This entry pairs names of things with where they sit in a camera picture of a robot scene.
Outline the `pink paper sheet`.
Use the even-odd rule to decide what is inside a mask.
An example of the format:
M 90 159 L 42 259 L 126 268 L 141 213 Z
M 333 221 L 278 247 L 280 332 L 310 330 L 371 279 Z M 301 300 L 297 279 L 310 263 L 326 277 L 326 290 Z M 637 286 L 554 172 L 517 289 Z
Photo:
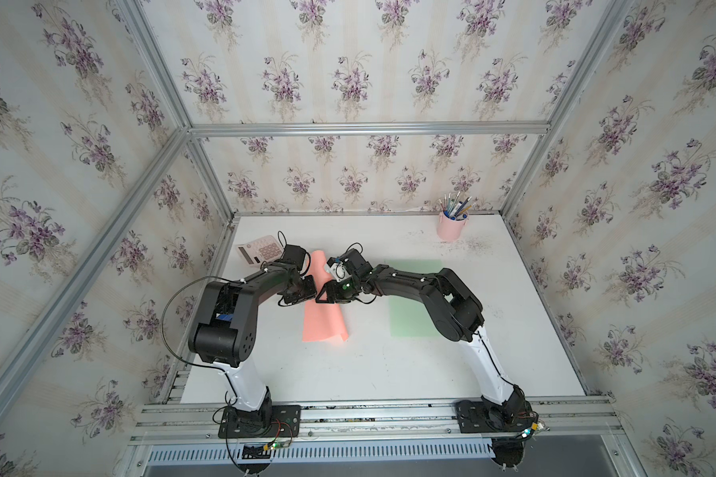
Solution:
M 315 250 L 310 257 L 312 265 L 308 275 L 314 278 L 316 291 L 320 292 L 332 280 L 331 274 L 325 268 L 327 258 L 323 250 Z M 314 299 L 305 303 L 302 341 L 305 343 L 335 342 L 339 339 L 344 342 L 348 337 L 343 314 L 338 304 L 317 303 Z

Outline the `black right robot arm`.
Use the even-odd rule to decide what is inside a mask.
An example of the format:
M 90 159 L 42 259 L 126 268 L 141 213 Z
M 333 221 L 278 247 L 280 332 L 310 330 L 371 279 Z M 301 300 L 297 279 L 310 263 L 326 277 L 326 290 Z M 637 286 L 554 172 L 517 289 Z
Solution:
M 512 383 L 497 359 L 484 327 L 483 305 L 449 268 L 437 273 L 396 270 L 387 264 L 375 268 L 354 268 L 341 263 L 344 272 L 326 282 L 315 296 L 319 304 L 348 304 L 362 294 L 390 296 L 423 304 L 437 332 L 460 343 L 465 361 L 479 383 L 481 398 L 509 421 L 526 415 L 527 399 L 521 387 Z

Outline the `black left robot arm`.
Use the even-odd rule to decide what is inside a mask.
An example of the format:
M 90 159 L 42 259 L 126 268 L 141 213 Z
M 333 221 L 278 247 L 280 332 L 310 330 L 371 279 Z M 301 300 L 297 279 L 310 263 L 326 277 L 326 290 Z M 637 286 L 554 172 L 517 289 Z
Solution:
M 235 397 L 232 407 L 243 413 L 260 411 L 270 399 L 251 355 L 260 306 L 274 296 L 286 306 L 306 302 L 316 296 L 314 278 L 301 276 L 296 266 L 273 264 L 240 280 L 215 278 L 204 288 L 190 326 L 189 350 L 224 376 Z

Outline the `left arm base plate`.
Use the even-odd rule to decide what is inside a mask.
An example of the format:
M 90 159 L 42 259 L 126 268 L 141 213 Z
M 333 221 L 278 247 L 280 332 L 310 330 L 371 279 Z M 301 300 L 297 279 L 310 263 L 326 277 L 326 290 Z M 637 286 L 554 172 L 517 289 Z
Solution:
M 300 405 L 264 405 L 258 411 L 224 407 L 220 418 L 220 439 L 291 438 L 300 433 Z

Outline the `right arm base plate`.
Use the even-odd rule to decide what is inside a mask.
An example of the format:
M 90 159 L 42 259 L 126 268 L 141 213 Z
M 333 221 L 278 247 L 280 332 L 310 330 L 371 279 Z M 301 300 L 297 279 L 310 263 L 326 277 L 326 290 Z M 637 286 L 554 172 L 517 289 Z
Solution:
M 537 413 L 522 397 L 501 405 L 484 397 L 464 399 L 455 404 L 455 417 L 461 433 L 525 433 L 526 429 L 534 431 L 538 421 Z

